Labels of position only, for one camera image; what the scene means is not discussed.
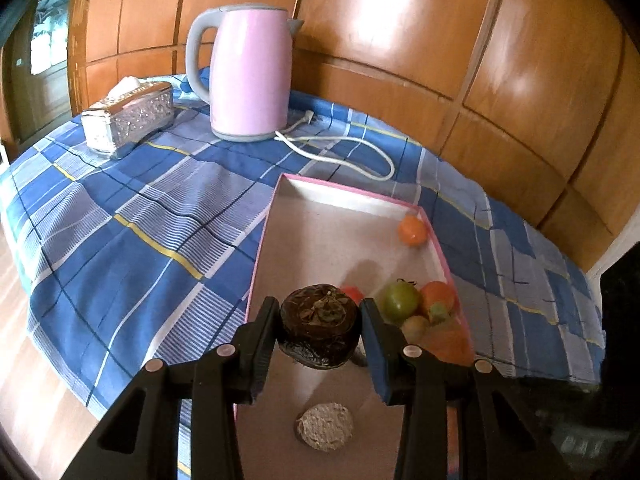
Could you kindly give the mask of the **pink electric kettle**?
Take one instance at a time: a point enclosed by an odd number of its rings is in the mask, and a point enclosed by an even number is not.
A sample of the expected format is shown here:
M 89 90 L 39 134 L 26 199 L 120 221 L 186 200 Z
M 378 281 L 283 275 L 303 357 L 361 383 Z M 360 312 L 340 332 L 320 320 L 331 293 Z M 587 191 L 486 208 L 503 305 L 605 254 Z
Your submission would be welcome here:
M 259 142 L 286 126 L 293 41 L 303 24 L 263 3 L 218 6 L 194 20 L 186 37 L 186 79 L 209 105 L 218 138 Z

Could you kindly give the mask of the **dark brown mangosteen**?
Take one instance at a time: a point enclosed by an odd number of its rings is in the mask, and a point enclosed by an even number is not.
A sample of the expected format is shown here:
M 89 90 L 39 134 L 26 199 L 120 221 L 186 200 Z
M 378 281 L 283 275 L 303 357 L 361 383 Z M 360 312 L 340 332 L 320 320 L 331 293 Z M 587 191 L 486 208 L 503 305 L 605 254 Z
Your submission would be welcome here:
M 354 353 L 361 335 L 360 307 L 330 284 L 291 292 L 279 308 L 279 349 L 303 366 L 333 370 Z

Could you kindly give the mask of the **small red tomato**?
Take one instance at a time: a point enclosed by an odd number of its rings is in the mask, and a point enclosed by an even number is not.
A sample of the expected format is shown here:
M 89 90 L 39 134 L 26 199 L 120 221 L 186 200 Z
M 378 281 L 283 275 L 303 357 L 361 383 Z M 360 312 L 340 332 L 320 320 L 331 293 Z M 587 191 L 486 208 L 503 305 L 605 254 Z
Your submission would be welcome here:
M 357 306 L 361 304 L 361 301 L 364 298 L 363 293 L 360 292 L 360 289 L 355 286 L 344 286 L 341 288 L 341 291 L 344 292 L 344 294 L 348 298 L 350 298 Z

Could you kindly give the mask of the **silver ornate tissue box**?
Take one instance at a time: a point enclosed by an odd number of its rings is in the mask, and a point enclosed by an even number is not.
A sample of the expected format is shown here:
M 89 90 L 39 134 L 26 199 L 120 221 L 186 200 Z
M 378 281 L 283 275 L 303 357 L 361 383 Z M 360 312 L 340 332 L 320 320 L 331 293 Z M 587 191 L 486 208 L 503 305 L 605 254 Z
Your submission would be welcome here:
M 80 115 L 90 150 L 116 157 L 174 121 L 172 85 L 126 76 Z

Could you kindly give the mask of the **small yellow-green fruit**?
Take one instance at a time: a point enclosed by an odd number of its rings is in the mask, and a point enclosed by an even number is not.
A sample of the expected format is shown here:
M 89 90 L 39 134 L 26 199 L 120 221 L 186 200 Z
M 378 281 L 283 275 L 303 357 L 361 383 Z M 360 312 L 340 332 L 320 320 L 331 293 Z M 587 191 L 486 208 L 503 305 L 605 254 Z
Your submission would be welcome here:
M 409 316 L 400 326 L 408 344 L 420 344 L 429 328 L 430 322 L 422 315 Z

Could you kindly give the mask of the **pink white shallow tray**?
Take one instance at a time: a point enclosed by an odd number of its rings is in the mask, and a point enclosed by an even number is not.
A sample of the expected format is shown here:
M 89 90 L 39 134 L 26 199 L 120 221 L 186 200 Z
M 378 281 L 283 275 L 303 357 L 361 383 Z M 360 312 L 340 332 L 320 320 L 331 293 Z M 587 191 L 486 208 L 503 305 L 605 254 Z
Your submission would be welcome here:
M 236 414 L 249 479 L 388 479 L 399 453 L 400 408 L 383 403 L 370 370 L 352 360 L 359 333 L 346 287 L 381 297 L 396 280 L 449 282 L 437 240 L 412 248 L 398 223 L 400 200 L 292 174 L 280 177 L 262 232 L 247 314 L 274 297 L 284 313 L 265 388 Z M 296 434 L 312 406 L 338 403 L 354 428 L 341 448 L 319 451 Z

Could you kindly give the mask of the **green apple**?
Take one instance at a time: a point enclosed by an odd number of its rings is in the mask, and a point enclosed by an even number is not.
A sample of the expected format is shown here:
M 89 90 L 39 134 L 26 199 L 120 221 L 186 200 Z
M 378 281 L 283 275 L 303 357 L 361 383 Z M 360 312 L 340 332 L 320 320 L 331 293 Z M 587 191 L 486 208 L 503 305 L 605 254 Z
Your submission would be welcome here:
M 421 301 L 416 284 L 398 278 L 378 294 L 378 308 L 387 323 L 401 325 L 416 313 Z

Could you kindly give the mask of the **wooden wall cabinet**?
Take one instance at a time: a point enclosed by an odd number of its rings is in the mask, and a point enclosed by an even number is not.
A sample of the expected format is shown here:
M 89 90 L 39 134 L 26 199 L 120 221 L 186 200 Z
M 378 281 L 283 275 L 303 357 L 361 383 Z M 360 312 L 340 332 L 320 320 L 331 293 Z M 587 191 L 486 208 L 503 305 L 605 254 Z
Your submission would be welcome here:
M 604 0 L 72 0 L 73 110 L 180 73 L 202 11 L 303 21 L 293 86 L 412 136 L 600 273 L 639 239 L 639 50 Z

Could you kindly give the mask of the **blue plaid tablecloth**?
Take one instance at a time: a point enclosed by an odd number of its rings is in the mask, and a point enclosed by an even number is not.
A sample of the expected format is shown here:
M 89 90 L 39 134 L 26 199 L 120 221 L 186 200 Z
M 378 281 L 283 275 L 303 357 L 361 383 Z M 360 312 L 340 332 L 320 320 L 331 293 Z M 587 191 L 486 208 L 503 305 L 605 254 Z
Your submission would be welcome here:
M 71 119 L 1 177 L 29 331 L 91 414 L 103 415 L 152 356 L 190 361 L 232 336 L 282 174 L 422 207 L 478 354 L 509 375 L 599 381 L 605 336 L 585 274 L 448 162 L 384 122 L 302 92 L 290 117 L 314 115 L 296 128 L 308 157 L 277 140 L 226 142 L 186 77 L 169 83 L 178 120 L 126 156 L 91 151 Z

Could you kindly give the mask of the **small tangerine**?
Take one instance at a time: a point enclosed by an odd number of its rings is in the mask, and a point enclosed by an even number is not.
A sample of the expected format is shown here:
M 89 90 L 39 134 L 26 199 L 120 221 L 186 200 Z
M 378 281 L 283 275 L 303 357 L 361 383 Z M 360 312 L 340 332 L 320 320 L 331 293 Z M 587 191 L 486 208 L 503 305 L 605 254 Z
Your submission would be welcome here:
M 474 362 L 469 337 L 456 320 L 429 327 L 419 340 L 419 346 L 444 363 L 471 366 Z
M 428 231 L 424 222 L 414 214 L 402 218 L 397 228 L 399 239 L 409 247 L 418 247 L 428 240 Z

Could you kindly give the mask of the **large orange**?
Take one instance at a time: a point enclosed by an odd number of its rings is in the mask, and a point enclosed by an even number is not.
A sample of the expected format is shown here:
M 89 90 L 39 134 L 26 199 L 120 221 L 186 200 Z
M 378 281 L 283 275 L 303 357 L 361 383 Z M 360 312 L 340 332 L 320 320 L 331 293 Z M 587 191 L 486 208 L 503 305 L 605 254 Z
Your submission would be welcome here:
M 457 295 L 445 282 L 431 281 L 420 289 L 422 313 L 432 323 L 445 321 L 454 310 Z

